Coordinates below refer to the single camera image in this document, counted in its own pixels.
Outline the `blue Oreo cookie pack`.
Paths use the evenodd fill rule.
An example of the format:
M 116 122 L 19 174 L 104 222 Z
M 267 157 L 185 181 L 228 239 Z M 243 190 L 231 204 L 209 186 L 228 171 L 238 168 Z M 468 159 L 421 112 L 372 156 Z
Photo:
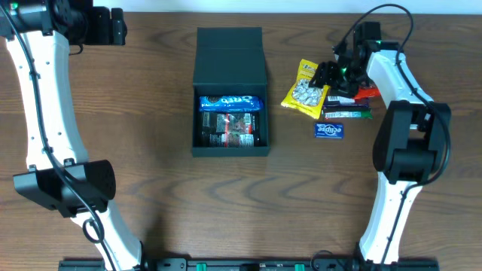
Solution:
M 201 96 L 199 111 L 208 112 L 253 112 L 264 108 L 257 96 Z

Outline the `yellow sunflower seed bag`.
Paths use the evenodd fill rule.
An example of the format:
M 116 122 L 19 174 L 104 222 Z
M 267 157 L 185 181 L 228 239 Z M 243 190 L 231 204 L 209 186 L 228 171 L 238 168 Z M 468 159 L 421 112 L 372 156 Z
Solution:
M 328 85 L 309 86 L 317 68 L 318 64 L 314 62 L 306 59 L 300 61 L 296 81 L 282 100 L 281 106 L 296 109 L 315 120 L 320 118 L 325 98 L 331 88 Z

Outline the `red snack bag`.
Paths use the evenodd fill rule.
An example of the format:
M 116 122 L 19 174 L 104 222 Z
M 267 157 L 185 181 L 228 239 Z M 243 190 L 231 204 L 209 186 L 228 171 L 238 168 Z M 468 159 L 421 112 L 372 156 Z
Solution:
M 362 87 L 358 88 L 357 94 L 353 97 L 355 100 L 369 99 L 380 96 L 380 91 L 377 87 Z

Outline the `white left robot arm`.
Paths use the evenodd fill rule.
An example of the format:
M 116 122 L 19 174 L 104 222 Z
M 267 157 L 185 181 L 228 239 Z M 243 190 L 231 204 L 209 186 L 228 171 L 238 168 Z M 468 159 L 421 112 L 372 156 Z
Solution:
M 1 35 L 27 125 L 27 170 L 14 176 L 16 192 L 77 224 L 101 254 L 97 269 L 147 269 L 143 244 L 114 201 L 111 163 L 90 160 L 84 147 L 69 82 L 72 47 L 125 45 L 123 10 L 91 1 L 3 1 Z

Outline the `black gift box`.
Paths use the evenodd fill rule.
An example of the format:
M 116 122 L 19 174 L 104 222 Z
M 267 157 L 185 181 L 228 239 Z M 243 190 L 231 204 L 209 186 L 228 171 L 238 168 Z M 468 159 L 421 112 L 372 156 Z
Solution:
M 195 157 L 265 157 L 270 151 L 267 70 L 260 27 L 199 28 L 193 75 L 192 154 Z M 253 148 L 208 148 L 197 141 L 201 96 L 257 96 L 261 142 Z

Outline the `black transparent snack bag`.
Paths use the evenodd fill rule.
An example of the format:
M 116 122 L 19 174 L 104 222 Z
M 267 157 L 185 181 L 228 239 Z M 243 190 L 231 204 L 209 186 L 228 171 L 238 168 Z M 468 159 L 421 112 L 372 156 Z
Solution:
M 258 112 L 200 112 L 197 141 L 208 148 L 253 148 L 259 146 Z

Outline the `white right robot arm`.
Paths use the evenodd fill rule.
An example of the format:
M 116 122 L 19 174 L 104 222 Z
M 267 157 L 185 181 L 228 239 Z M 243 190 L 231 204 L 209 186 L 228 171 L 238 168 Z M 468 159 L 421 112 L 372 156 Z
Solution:
M 341 270 L 437 270 L 435 259 L 398 256 L 407 217 L 418 193 L 445 170 L 451 148 L 450 107 L 419 87 L 405 62 L 403 44 L 383 41 L 380 23 L 358 21 L 342 39 L 333 62 L 323 62 L 309 82 L 352 98 L 362 84 L 374 84 L 386 114 L 374 142 L 377 194 L 368 226 L 353 256 L 331 257 Z

